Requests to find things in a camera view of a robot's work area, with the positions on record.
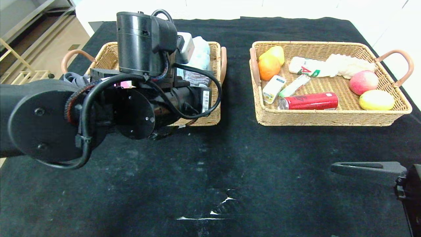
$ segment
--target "apple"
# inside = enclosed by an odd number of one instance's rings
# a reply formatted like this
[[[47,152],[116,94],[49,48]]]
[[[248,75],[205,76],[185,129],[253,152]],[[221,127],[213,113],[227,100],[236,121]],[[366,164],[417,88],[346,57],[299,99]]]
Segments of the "apple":
[[[361,71],[351,77],[349,87],[357,95],[366,91],[375,90],[378,85],[378,77],[372,71]]]

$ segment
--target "brown leather handle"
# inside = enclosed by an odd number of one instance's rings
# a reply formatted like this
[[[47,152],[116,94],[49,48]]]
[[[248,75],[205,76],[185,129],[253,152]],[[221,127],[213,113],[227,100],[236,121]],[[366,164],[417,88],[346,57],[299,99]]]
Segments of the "brown leather handle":
[[[408,62],[408,72],[405,74],[405,76],[403,76],[400,80],[398,80],[394,84],[395,86],[399,87],[406,81],[406,79],[408,79],[409,76],[411,76],[412,72],[414,71],[414,62],[412,61],[412,58],[409,56],[409,54],[403,50],[395,49],[377,58],[376,62],[381,62],[385,58],[389,57],[391,54],[394,54],[394,53],[401,54],[405,58],[405,60]]]
[[[257,86],[260,86],[259,66],[257,64],[256,49],[250,48],[250,65],[253,73],[254,81]]]
[[[63,60],[61,61],[61,71],[63,72],[63,74],[68,72],[67,63],[69,62],[70,58],[74,54],[81,54],[81,55],[85,56],[87,59],[89,59],[91,62],[96,62],[95,58],[92,57],[91,55],[89,55],[85,51],[82,51],[82,50],[79,50],[79,49],[71,50],[63,57]]]
[[[221,47],[221,84],[224,83],[226,75],[226,48]]]

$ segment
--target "soda can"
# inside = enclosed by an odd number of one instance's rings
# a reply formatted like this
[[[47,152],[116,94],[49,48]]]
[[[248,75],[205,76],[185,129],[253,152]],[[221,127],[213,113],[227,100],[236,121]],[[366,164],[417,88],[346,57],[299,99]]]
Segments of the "soda can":
[[[278,103],[280,110],[335,110],[337,107],[338,97],[333,92],[290,96]]]

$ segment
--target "white packaging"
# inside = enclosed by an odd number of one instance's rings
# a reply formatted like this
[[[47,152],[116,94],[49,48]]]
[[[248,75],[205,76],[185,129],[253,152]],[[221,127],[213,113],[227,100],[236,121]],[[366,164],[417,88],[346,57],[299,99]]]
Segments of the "white packaging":
[[[326,62],[302,57],[293,57],[288,69],[290,73],[309,77],[334,77],[338,73],[335,67]]]
[[[262,90],[263,101],[272,104],[285,85],[285,78],[274,75]]]
[[[297,77],[291,84],[289,84],[285,89],[283,89],[281,92],[279,92],[279,96],[284,98],[288,96],[294,95],[298,89],[300,89],[302,86],[304,86],[307,82],[310,81],[310,77],[307,75],[301,75]]]
[[[361,71],[376,70],[376,64],[363,59],[358,59],[348,55],[331,54],[326,63],[338,70],[338,75],[346,79],[351,79],[353,75]]]

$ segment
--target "table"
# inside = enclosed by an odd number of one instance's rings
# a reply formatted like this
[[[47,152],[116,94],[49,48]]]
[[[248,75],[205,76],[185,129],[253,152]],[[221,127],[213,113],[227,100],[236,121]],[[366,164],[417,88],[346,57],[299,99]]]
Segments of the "table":
[[[389,127],[263,127],[255,118],[251,44],[367,44],[350,22],[175,23],[178,31],[227,47],[220,124],[181,129],[160,141],[111,134],[87,165],[74,171],[54,170],[28,157],[7,159],[1,169],[2,236],[409,236],[392,187],[329,168],[340,161],[419,163],[416,107]],[[106,22],[83,50],[96,55],[115,40],[115,22]],[[69,71],[84,73],[89,64],[77,56]]]

